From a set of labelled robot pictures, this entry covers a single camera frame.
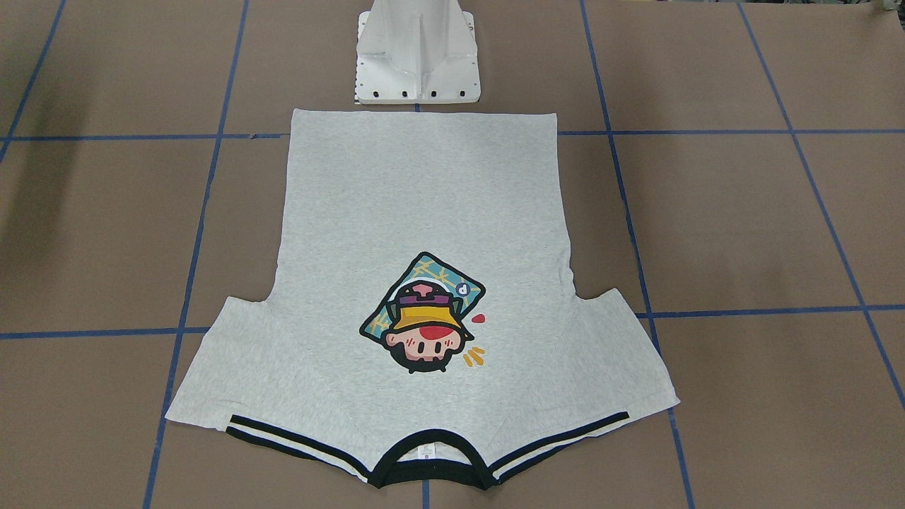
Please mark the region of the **grey cartoon print t-shirt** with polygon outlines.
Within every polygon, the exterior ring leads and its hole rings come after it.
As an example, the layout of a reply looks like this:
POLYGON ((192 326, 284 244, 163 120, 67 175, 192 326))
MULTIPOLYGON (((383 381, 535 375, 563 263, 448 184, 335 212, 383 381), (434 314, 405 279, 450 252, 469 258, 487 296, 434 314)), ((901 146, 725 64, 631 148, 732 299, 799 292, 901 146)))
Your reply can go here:
POLYGON ((274 287, 226 300, 167 419, 487 490, 678 403, 621 293, 576 293, 555 114, 295 110, 274 287))

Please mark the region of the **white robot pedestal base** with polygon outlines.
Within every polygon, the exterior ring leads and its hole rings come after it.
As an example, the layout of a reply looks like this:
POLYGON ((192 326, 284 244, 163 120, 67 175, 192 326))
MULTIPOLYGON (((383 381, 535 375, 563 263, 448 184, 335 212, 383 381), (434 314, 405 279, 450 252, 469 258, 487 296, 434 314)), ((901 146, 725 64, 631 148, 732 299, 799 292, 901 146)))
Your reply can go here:
POLYGON ((375 1, 358 15, 355 103, 477 103, 478 54, 473 14, 460 2, 375 1))

